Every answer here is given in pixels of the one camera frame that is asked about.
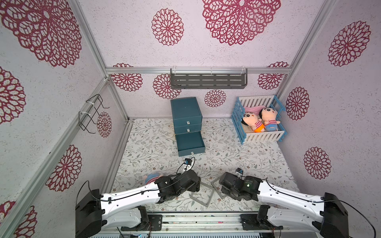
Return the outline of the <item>grey brooch box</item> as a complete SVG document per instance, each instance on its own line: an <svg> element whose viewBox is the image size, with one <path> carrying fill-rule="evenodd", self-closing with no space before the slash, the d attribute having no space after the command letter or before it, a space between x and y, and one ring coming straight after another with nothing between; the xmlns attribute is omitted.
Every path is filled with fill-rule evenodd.
<svg viewBox="0 0 381 238"><path fill-rule="evenodd" d="M199 191L190 193L190 199L207 208L212 201L213 195L215 193L215 188L204 182L200 183L199 188Z"/></svg>
<svg viewBox="0 0 381 238"><path fill-rule="evenodd" d="M227 197L227 195L224 194L224 193L222 192L222 186L221 186L221 184L219 183L220 178L221 178L221 177L218 177L218 178L214 179L214 180L211 182L211 185L212 185L212 187L215 189L215 192L218 194L218 196L220 197L220 199L224 199L225 197Z"/></svg>

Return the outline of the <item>teal drawer cabinet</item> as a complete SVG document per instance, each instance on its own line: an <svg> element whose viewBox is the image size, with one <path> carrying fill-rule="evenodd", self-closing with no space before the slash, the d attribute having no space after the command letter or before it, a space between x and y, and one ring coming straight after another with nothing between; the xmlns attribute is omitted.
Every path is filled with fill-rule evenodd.
<svg viewBox="0 0 381 238"><path fill-rule="evenodd" d="M172 119L180 157L205 152L202 113L195 97L171 100Z"/></svg>

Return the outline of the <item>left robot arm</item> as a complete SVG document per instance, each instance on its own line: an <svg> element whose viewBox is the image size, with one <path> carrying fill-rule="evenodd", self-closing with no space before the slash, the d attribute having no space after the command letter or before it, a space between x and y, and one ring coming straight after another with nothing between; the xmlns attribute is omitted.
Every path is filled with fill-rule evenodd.
<svg viewBox="0 0 381 238"><path fill-rule="evenodd" d="M173 200L186 191L200 190L201 178L193 170L160 176L142 187L118 193L90 190L75 206L75 237L89 238L103 228L137 228L148 222L144 206Z"/></svg>

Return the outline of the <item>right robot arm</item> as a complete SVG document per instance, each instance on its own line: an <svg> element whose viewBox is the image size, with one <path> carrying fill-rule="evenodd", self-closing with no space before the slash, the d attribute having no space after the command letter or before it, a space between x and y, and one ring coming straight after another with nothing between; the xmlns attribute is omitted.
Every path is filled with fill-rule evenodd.
<svg viewBox="0 0 381 238"><path fill-rule="evenodd" d="M222 193L238 201L262 203L253 225L267 230L310 230L324 238L348 238L348 212L331 193L324 196L290 191L252 176L225 172L219 179Z"/></svg>

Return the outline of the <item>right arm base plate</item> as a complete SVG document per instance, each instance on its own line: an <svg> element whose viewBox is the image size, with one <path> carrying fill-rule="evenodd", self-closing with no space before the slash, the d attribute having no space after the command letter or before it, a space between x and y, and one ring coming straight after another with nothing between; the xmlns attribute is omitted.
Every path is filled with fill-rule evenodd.
<svg viewBox="0 0 381 238"><path fill-rule="evenodd" d="M244 231L254 230L283 230L283 226L274 226L268 220L260 217L257 214L241 214L241 224Z"/></svg>

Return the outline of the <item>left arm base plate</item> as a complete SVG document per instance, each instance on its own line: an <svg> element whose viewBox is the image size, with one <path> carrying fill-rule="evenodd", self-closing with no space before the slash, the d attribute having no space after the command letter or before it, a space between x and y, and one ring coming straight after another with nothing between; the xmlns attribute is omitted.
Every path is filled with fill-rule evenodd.
<svg viewBox="0 0 381 238"><path fill-rule="evenodd" d="M148 219L143 220L133 228L121 227L121 231L161 231L163 225L162 215L148 215Z"/></svg>

